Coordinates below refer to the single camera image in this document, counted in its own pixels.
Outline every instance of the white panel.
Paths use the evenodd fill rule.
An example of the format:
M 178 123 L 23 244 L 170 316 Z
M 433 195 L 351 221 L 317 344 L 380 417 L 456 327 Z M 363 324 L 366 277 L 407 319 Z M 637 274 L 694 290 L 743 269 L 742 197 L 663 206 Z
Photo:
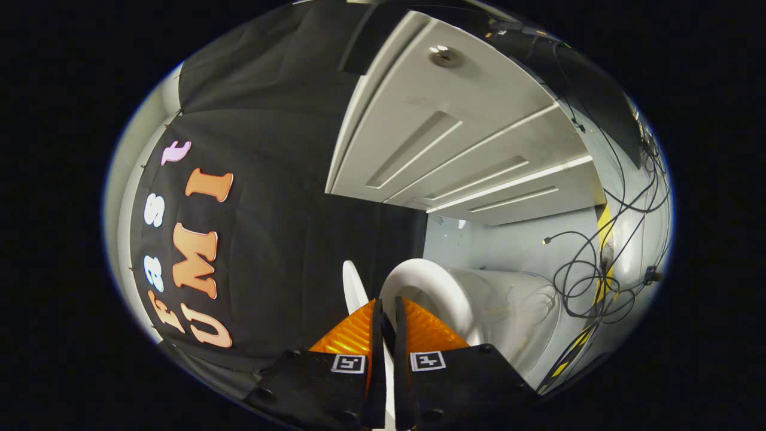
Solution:
M 148 142 L 143 147 L 143 150 L 138 155 L 133 166 L 133 171 L 130 173 L 130 177 L 128 178 L 127 184 L 125 185 L 125 192 L 123 194 L 123 201 L 119 210 L 119 221 L 117 223 L 116 232 L 119 266 L 115 269 L 119 274 L 120 281 L 122 282 L 120 287 L 123 290 L 123 296 L 126 299 L 130 309 L 133 311 L 133 315 L 136 316 L 136 319 L 138 319 L 139 324 L 149 335 L 149 337 L 151 337 L 156 343 L 162 340 L 162 336 L 152 326 L 152 322 L 149 320 L 149 315 L 146 313 L 146 309 L 143 307 L 143 303 L 141 302 L 141 294 L 146 294 L 146 292 L 139 292 L 138 287 L 136 286 L 134 273 L 128 269 L 134 268 L 135 271 L 143 272 L 143 263 L 136 262 L 134 264 L 130 258 L 130 219 L 133 213 L 133 202 L 136 198 L 136 190 L 138 189 L 139 181 L 141 180 L 141 175 L 143 174 L 143 168 L 141 165 L 146 164 L 146 161 L 149 160 L 149 157 L 152 155 L 152 151 L 154 150 L 157 141 L 165 132 L 164 124 L 170 123 L 174 117 L 175 115 L 171 115 L 170 117 L 166 118 L 164 122 L 160 123 L 159 127 L 157 127 L 157 130 L 155 130 L 154 134 L 151 135 Z
M 552 104 L 470 146 L 385 202 L 433 208 L 587 154 L 571 121 Z
M 437 210 L 487 225 L 518 222 L 605 203 L 593 162 L 586 162 Z
M 430 48 L 439 45 L 460 52 L 463 63 L 431 63 Z M 375 92 L 332 192 L 383 202 L 466 148 L 551 105 L 551 96 L 494 48 L 431 19 Z M 584 149 L 578 144 L 575 152 Z
M 362 114 L 367 110 L 372 95 L 378 89 L 378 86 L 396 58 L 407 44 L 412 41 L 412 38 L 428 23 L 428 20 L 429 18 L 426 15 L 408 12 L 393 30 L 391 36 L 386 39 L 375 59 L 373 59 L 369 68 L 371 73 L 359 78 L 354 94 L 351 96 L 349 107 L 346 109 L 345 116 L 343 117 L 335 152 L 332 154 L 325 193 L 330 193 L 335 185 L 338 169 L 345 158 L 345 152 L 349 147 L 351 137 L 356 131 L 359 119 L 362 118 Z

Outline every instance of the cabinet door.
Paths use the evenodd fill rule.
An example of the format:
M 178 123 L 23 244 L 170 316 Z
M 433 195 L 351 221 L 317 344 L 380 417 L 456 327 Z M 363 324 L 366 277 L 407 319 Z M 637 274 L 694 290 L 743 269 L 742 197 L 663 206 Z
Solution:
M 432 52 L 444 48 L 458 54 L 457 67 L 431 61 Z M 578 131 L 533 77 L 459 28 L 411 12 L 355 96 L 330 170 L 331 193 L 445 215 L 440 207 L 449 205 L 450 214 L 489 224 L 603 203 L 590 162 L 579 164 L 578 182 L 566 186 L 551 181 L 574 171 L 534 177 L 587 158 Z M 511 182 L 524 186 L 487 193 Z M 527 196 L 521 212 L 515 202 L 477 209 L 529 189 L 547 193 Z M 559 202 L 564 191 L 567 199 Z M 482 205 L 470 202 L 478 195 Z M 545 195 L 550 202 L 536 212 L 533 204 Z

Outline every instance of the toilet bowl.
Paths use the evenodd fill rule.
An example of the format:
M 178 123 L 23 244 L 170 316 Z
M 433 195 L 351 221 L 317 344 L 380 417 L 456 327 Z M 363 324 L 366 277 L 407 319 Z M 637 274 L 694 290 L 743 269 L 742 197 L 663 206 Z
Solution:
M 394 268 L 381 289 L 394 329 L 397 296 L 418 303 L 469 345 L 493 344 L 522 377 L 542 356 L 560 311 L 553 286 L 542 276 L 444 268 L 421 258 Z

